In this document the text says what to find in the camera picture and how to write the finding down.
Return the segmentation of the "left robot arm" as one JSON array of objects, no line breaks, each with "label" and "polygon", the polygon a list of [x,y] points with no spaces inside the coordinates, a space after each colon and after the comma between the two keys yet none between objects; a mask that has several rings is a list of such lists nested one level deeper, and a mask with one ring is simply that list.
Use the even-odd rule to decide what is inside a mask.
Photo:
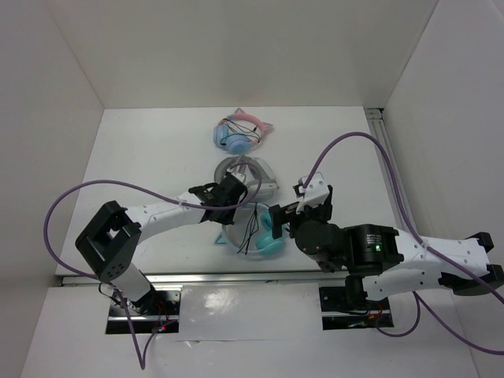
[{"label": "left robot arm", "polygon": [[220,183],[189,189],[174,203],[123,207],[110,201],[91,218],[75,246],[100,282],[118,289],[136,313],[149,313],[162,297],[132,263],[137,246],[183,226],[206,221],[231,224],[235,210],[229,206],[238,204],[247,194],[242,180],[228,175]]}]

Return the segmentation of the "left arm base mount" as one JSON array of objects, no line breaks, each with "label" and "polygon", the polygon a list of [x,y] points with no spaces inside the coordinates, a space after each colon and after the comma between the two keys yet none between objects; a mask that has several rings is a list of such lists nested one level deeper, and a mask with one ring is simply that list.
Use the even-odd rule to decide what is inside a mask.
[{"label": "left arm base mount", "polygon": [[[158,289],[161,298],[149,309],[141,311],[127,300],[133,329],[136,334],[147,335],[157,330],[161,334],[179,331],[182,291],[180,287]],[[116,293],[109,295],[110,306],[106,322],[107,335],[130,334],[128,320]]]}]

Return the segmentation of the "teal cat-ear headphones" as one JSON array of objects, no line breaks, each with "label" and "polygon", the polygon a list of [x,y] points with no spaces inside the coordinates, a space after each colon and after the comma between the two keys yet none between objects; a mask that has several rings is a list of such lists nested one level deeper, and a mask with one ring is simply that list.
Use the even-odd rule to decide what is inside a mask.
[{"label": "teal cat-ear headphones", "polygon": [[250,217],[243,229],[243,237],[239,243],[236,243],[230,235],[230,229],[234,225],[223,225],[220,233],[215,238],[215,246],[226,246],[236,254],[243,254],[258,258],[271,258],[284,249],[284,232],[279,239],[272,237],[271,218],[269,216],[269,207],[262,203],[255,203],[247,206],[250,211]]}]

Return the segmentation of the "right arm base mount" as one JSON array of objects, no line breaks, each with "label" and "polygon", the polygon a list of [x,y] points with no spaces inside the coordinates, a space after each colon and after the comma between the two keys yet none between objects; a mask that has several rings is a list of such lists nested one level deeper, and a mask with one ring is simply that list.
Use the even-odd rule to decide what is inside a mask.
[{"label": "right arm base mount", "polygon": [[355,309],[347,302],[345,294],[343,287],[319,287],[322,328],[325,331],[375,328],[377,320],[380,327],[394,327],[387,298],[368,302],[364,309]]}]

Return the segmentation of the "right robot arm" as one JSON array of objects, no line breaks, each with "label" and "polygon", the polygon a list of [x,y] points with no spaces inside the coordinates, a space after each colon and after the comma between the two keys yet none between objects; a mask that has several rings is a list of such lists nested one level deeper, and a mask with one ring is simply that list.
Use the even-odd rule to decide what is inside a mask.
[{"label": "right robot arm", "polygon": [[272,236],[287,229],[296,247],[322,272],[344,272],[343,298],[364,309],[392,295],[449,289],[458,296],[478,296],[503,285],[503,268],[489,262],[493,247],[486,232],[467,239],[425,238],[376,224],[341,228],[331,223],[332,186],[316,191],[294,187],[298,201],[269,208]]}]

